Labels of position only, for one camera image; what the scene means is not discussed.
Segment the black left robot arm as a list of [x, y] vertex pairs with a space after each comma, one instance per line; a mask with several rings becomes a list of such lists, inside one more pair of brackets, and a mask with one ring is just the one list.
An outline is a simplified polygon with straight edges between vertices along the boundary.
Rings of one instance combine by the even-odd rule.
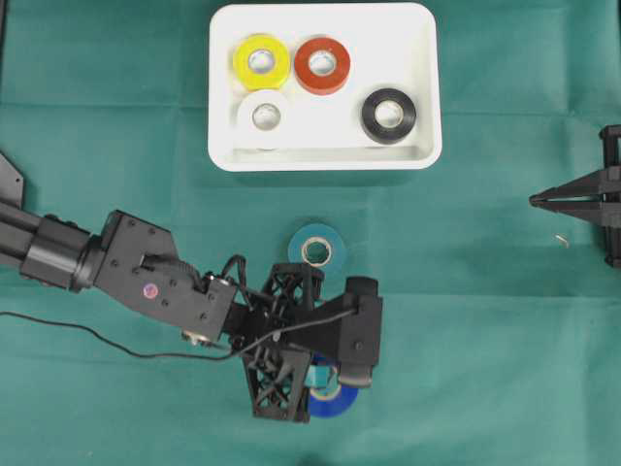
[[288, 342], [303, 330], [323, 275], [303, 263], [273, 266], [251, 289], [245, 259], [232, 256], [218, 273], [200, 273], [178, 255], [172, 234], [112, 212], [94, 235], [55, 216], [1, 205], [1, 261], [30, 280], [71, 292], [95, 287], [125, 308], [177, 328], [195, 344], [218, 349], [218, 360], [244, 364], [253, 413], [306, 422], [306, 378], [314, 353]]

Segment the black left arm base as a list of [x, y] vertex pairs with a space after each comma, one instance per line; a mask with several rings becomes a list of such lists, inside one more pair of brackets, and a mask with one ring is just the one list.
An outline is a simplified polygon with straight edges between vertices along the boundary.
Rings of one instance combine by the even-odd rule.
[[5, 204], [21, 209], [23, 206], [24, 180], [20, 171], [0, 153], [0, 198]]

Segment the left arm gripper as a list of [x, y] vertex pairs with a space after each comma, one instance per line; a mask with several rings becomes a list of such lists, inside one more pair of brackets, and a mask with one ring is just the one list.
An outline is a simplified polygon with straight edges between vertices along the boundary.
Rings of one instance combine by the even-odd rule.
[[311, 389], [337, 389], [333, 365], [311, 365], [312, 352], [287, 338], [292, 327], [309, 318], [318, 302], [325, 275], [306, 263], [272, 267], [260, 290], [247, 286], [246, 263], [229, 261], [225, 277], [237, 270], [243, 305], [227, 318], [229, 343], [244, 366], [252, 414], [279, 421], [310, 420]]

